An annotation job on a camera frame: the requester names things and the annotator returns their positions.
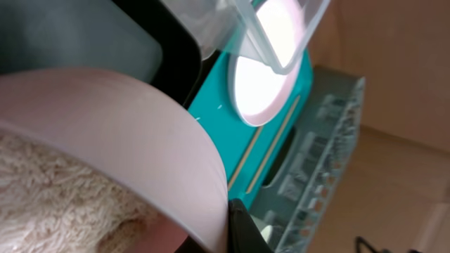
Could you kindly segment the wooden chopstick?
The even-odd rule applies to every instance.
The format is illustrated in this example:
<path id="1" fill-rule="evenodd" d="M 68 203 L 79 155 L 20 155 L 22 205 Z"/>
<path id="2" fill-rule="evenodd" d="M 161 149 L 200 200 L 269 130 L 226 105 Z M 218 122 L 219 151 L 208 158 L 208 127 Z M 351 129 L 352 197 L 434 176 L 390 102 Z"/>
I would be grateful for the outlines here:
<path id="1" fill-rule="evenodd" d="M 286 114 L 286 116 L 284 117 L 284 119 L 283 119 L 283 121 L 282 121 L 282 124 L 281 124 L 280 128 L 279 128 L 278 131 L 276 132 L 276 135 L 274 136 L 274 138 L 273 138 L 273 140 L 272 140 L 272 142 L 271 142 L 271 144 L 270 144 L 268 150 L 266 151 L 266 153 L 265 153 L 265 155 L 264 155 L 264 157 L 263 157 L 263 160 L 262 160 L 261 163 L 259 164 L 259 166 L 258 166 L 258 168 L 257 168 L 257 171 L 255 172 L 255 174 L 254 174 L 254 176 L 253 176 L 251 182 L 249 183 L 249 185 L 248 185 L 248 187 L 247 187 L 247 189 L 246 189 L 246 191 L 245 191 L 246 194 L 250 194 L 250 193 L 252 192 L 254 186 L 255 186 L 256 183 L 258 182 L 258 180 L 259 180 L 259 178 L 260 178 L 262 172 L 264 171 L 264 167 L 266 166 L 266 164 L 267 164 L 269 158 L 271 157 L 271 154 L 272 154 L 272 152 L 274 151 L 274 149 L 275 149 L 275 147 L 276 147 L 276 145 L 277 145 L 277 143 L 278 143 L 278 141 L 279 141 L 279 139 L 280 139 L 282 133 L 284 132 L 284 130 L 285 130 L 285 128 L 286 128 L 288 122 L 290 121 L 290 118 L 291 118 L 292 115 L 293 115 L 293 113 L 294 113 L 294 111 L 295 111 L 295 109 L 296 109 L 296 107 L 297 107 L 297 104 L 298 104 L 299 101 L 300 101 L 300 98 L 301 98 L 301 95 L 298 95 L 298 96 L 295 98 L 295 100 L 293 101 L 292 105 L 290 106 L 289 111 L 288 111 L 288 113 Z"/>
<path id="2" fill-rule="evenodd" d="M 240 171 L 242 170 L 246 160 L 248 159 L 253 147 L 255 146 L 255 143 L 257 142 L 257 139 L 259 138 L 259 135 L 261 134 L 263 130 L 263 126 L 260 126 L 255 131 L 255 134 L 253 135 L 252 139 L 250 140 L 250 143 L 247 145 L 247 148 L 245 149 L 245 152 L 243 153 L 243 156 L 241 157 L 238 165 L 233 171 L 233 174 L 228 182 L 228 190 L 232 189 L 234 183 L 236 182 L 236 179 L 238 178 Z"/>

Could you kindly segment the white bowl with rice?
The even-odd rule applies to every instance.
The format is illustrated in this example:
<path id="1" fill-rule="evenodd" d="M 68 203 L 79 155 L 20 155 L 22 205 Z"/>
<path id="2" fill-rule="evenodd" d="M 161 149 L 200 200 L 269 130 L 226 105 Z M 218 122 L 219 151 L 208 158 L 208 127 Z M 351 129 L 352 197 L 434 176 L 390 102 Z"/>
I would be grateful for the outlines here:
<path id="1" fill-rule="evenodd" d="M 151 85 L 84 67 L 5 74 L 1 128 L 134 191 L 206 251 L 227 250 L 221 157 L 200 123 Z"/>

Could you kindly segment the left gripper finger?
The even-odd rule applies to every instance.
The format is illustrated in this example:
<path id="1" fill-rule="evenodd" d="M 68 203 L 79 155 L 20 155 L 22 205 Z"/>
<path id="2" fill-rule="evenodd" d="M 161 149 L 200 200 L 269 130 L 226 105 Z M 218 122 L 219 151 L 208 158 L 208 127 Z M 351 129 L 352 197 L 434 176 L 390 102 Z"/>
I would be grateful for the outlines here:
<path id="1" fill-rule="evenodd" d="M 240 199 L 229 200 L 228 253 L 273 253 Z"/>

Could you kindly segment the pile of rice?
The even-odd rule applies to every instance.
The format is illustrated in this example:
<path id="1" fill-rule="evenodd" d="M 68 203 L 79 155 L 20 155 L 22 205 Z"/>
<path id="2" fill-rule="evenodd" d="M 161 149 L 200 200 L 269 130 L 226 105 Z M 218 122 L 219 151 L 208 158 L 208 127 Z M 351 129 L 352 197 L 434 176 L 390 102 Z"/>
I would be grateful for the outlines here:
<path id="1" fill-rule="evenodd" d="M 85 164 L 1 132 L 2 252 L 125 252 L 157 219 Z"/>

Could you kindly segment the large white plate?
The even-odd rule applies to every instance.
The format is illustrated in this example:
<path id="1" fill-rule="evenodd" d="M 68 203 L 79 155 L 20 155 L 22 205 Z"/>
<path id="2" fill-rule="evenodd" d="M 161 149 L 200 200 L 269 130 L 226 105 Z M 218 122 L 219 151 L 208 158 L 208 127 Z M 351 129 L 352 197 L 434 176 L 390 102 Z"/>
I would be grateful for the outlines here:
<path id="1" fill-rule="evenodd" d="M 256 15 L 281 65 L 287 65 L 304 35 L 301 5 L 295 0 L 268 0 Z M 231 58 L 229 90 L 242 121 L 251 127 L 270 122 L 285 105 L 299 71 L 299 60 L 288 74 L 276 74 L 257 60 Z"/>

